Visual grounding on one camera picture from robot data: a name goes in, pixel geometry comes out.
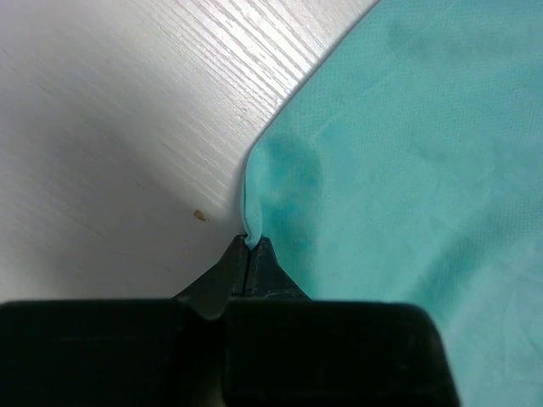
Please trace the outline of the teal t shirt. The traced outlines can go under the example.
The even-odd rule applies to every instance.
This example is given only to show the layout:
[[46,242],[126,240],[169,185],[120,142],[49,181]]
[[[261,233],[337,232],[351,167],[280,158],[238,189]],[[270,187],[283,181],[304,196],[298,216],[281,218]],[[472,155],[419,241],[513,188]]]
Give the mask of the teal t shirt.
[[464,405],[541,405],[541,2],[377,3],[253,146],[242,212],[311,297],[424,308]]

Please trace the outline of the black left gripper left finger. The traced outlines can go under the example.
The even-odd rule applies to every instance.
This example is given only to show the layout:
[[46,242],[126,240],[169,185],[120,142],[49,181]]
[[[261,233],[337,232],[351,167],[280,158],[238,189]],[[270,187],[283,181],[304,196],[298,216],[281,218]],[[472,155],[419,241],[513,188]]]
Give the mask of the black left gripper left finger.
[[2,405],[186,404],[221,349],[221,316],[248,259],[239,235],[172,298],[3,304]]

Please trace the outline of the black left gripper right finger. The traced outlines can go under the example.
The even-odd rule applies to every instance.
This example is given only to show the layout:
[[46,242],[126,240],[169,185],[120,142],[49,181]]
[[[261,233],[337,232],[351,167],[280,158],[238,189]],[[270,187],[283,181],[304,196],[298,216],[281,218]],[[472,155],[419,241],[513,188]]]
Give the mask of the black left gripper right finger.
[[444,345],[412,304],[316,301],[272,243],[250,252],[224,313],[229,406],[458,406]]

